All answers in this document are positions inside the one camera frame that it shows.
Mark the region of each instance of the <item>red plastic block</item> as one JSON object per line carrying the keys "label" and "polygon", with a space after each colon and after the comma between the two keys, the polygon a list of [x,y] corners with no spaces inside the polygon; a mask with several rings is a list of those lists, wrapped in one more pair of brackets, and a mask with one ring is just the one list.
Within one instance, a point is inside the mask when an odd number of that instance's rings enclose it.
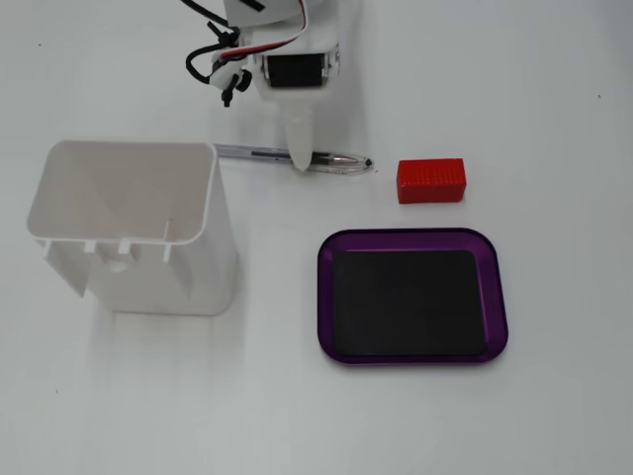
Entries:
{"label": "red plastic block", "polygon": [[398,167],[398,201],[407,203],[457,203],[466,189],[461,158],[403,160]]}

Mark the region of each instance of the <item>pen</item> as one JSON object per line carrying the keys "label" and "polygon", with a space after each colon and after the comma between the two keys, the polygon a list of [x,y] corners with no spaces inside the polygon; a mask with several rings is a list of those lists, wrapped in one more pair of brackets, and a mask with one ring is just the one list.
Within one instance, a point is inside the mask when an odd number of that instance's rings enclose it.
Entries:
{"label": "pen", "polygon": [[[220,158],[238,158],[290,164],[293,162],[289,152],[283,148],[225,145],[220,143],[216,143],[215,146]],[[374,166],[374,161],[365,156],[350,153],[315,151],[308,171],[349,175],[365,171],[372,166]]]}

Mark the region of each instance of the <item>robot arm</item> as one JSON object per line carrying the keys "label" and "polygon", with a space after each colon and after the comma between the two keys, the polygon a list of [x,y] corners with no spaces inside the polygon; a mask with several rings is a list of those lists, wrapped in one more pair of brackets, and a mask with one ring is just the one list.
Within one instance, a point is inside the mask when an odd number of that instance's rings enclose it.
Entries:
{"label": "robot arm", "polygon": [[[182,1],[194,8],[192,0]],[[225,0],[225,7],[227,20],[194,8],[210,19],[219,44],[192,52],[187,67],[198,80],[222,89],[226,106],[233,90],[245,91],[254,77],[262,98],[280,105],[290,155],[305,170],[313,154],[314,104],[327,95],[339,72],[335,0]],[[231,28],[233,37],[212,23]],[[215,51],[213,72],[202,76],[191,60],[210,51]],[[252,73],[244,69],[249,56]]]}

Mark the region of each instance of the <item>purple rim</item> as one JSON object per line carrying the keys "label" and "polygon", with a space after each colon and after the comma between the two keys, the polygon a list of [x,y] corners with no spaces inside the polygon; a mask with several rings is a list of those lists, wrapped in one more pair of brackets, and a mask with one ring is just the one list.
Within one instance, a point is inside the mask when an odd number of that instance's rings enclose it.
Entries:
{"label": "purple rim", "polygon": [[[467,250],[477,262],[487,349],[476,355],[344,356],[334,348],[333,259],[342,251]],[[507,322],[497,253],[480,233],[468,229],[351,230],[328,237],[318,251],[318,341],[332,359],[346,364],[485,363],[507,343]]]}

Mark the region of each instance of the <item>white container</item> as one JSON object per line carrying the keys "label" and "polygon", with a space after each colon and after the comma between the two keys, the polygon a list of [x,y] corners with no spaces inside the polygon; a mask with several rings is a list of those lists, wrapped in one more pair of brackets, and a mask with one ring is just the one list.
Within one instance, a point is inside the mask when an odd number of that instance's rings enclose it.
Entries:
{"label": "white container", "polygon": [[237,252],[207,143],[58,143],[28,228],[77,294],[112,311],[215,315],[232,299]]}

